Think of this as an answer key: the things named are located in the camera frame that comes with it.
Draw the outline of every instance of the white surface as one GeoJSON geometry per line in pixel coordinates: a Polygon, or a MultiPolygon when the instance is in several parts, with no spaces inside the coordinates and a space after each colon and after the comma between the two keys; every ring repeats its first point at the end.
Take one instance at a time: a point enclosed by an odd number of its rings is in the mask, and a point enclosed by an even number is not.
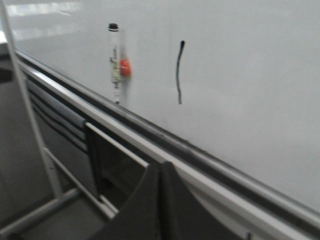
{"type": "Polygon", "coordinates": [[[319,1],[50,2],[5,1],[20,50],[112,100],[117,23],[122,106],[320,212],[319,1]]]}

